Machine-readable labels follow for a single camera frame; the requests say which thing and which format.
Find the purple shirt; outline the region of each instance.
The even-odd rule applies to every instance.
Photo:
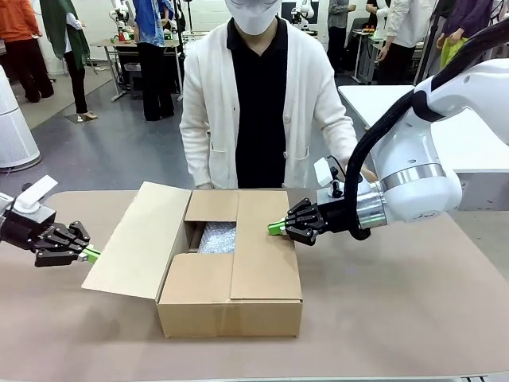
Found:
[[[470,38],[486,28],[490,22],[493,0],[460,0],[444,25],[445,36],[450,36],[459,28],[463,37]]]

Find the box flap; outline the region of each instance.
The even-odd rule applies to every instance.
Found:
[[[143,183],[82,287],[156,298],[190,196]]]
[[[185,221],[236,221],[239,192],[197,190],[192,193]]]
[[[232,267],[232,253],[175,255],[159,304],[228,302]]]
[[[293,242],[267,232],[288,209],[285,191],[239,191],[231,298],[301,298]]]

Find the orange shirt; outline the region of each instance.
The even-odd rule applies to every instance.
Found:
[[[28,40],[33,34],[41,32],[29,0],[0,0],[0,38]]]

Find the cardboard box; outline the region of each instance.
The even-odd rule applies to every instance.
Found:
[[[288,209],[285,191],[146,182],[83,288],[153,299],[166,337],[297,337],[295,248],[266,228]],[[236,222],[235,254],[196,253],[208,221]]]

